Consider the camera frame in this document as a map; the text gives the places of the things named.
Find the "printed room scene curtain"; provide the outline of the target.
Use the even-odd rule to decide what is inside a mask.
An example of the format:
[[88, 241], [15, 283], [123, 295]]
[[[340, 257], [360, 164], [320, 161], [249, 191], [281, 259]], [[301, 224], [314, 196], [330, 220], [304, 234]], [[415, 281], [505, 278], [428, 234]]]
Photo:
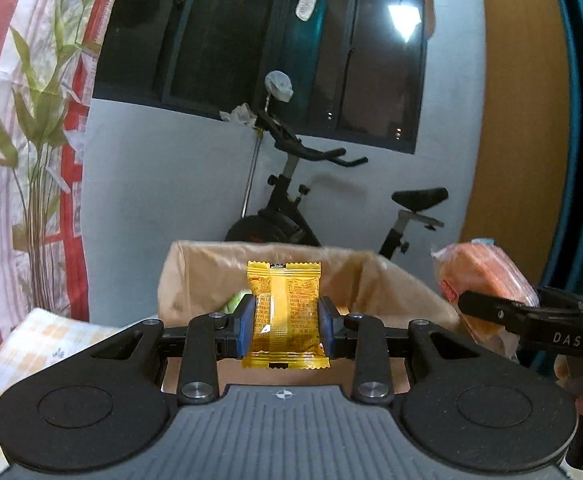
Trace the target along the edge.
[[0, 0], [0, 344], [34, 309], [89, 316], [83, 155], [115, 0]]

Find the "brown cardboard box with liner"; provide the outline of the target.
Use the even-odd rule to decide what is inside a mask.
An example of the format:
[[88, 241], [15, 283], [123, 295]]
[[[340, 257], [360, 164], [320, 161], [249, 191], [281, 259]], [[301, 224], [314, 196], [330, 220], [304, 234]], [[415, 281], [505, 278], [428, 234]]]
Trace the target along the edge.
[[387, 404], [407, 387], [385, 339], [420, 318], [457, 333], [447, 301], [386, 258], [349, 249], [283, 244], [171, 245], [158, 285], [165, 326], [226, 310], [240, 292], [256, 301], [246, 358], [220, 364], [219, 382], [339, 385], [354, 400]]

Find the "yellow snack packet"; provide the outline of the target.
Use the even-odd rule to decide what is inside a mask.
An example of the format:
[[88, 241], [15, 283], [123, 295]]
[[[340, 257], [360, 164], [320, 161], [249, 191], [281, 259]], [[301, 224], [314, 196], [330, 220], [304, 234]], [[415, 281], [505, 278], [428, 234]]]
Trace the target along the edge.
[[256, 297], [256, 316], [252, 345], [243, 366], [285, 370], [330, 367], [317, 320], [320, 263], [250, 261], [247, 278]]

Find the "dark window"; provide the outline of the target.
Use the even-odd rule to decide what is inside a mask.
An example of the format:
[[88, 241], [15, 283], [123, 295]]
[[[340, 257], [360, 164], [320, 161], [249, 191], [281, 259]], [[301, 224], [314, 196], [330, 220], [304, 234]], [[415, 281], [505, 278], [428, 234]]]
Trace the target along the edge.
[[427, 51], [427, 0], [115, 0], [98, 99], [219, 117], [268, 105], [264, 78], [290, 77], [271, 114], [306, 136], [413, 153]]

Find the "checkered yellow tablecloth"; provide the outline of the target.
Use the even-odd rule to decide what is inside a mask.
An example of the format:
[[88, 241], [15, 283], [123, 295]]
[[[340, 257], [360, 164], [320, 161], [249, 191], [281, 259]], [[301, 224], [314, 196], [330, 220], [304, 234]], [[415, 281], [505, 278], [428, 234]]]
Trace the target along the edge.
[[[90, 324], [34, 309], [0, 345], [0, 395], [15, 382], [96, 344], [116, 327]], [[7, 461], [0, 449], [0, 473]]]

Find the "wooden wardrobe panel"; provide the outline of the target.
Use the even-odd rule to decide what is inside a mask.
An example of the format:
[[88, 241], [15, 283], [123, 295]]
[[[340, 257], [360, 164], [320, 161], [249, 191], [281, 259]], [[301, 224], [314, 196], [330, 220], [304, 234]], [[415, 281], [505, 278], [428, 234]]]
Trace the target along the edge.
[[569, 63], [558, 0], [483, 0], [487, 76], [463, 240], [491, 237], [541, 280], [567, 169]]

